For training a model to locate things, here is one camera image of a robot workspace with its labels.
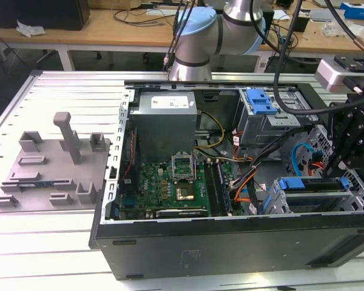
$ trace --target blue box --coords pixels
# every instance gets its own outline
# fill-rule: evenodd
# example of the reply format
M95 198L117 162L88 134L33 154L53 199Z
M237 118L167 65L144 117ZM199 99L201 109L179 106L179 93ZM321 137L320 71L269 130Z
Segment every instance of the blue box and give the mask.
M364 4L342 3L340 9L345 10L346 19L362 19L364 20Z

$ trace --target table leg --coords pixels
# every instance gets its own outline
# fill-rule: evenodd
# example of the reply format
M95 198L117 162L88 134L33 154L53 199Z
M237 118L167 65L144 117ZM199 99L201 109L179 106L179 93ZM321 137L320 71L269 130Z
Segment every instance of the table leg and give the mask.
M65 71L75 71L74 63L72 59L72 55L70 54L70 51L64 48L58 49L59 57L61 58L61 63L63 66L63 69Z
M257 57L255 70L254 70L255 73L264 73L265 72L270 56L271 56L271 52L259 53L259 56Z
M225 67L225 55L220 55L218 59L218 68L223 69Z

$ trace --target blue cable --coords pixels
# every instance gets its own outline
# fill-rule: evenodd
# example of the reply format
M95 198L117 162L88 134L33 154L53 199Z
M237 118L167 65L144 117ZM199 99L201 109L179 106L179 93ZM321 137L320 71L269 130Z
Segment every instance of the blue cable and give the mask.
M301 171L298 168L298 164L297 164L297 149L301 146L306 147L310 152L314 153L314 149L312 148L311 145L309 144L305 144L304 142L300 142L299 144L297 144L294 149L292 150L291 153L291 162L292 162L292 166L294 167L295 173L297 174L297 176L302 176Z

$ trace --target metal slotted table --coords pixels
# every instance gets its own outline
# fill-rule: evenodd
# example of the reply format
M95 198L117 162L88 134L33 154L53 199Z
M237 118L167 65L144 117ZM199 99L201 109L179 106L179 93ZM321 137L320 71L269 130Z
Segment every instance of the metal slotted table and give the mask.
M0 117L0 183L16 158L25 130L61 138L56 111L69 111L79 138L103 132L113 142L124 80L166 79L152 72L43 72L30 76ZM272 82L273 75L214 73L215 81ZM312 75L282 74L281 81L310 82L326 103L345 95L321 88ZM336 269L116 281L88 240L93 210L0 215L0 290L364 290L364 253Z

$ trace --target gray post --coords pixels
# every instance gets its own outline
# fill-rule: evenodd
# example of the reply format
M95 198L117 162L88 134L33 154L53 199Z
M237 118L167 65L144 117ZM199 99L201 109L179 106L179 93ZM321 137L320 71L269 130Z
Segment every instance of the gray post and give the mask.
M79 152L78 143L73 135L72 128L69 124L71 119L69 112L57 112L54 115L54 124L59 127L65 140L67 149L69 150L70 156L72 157L74 164L79 164L81 154Z

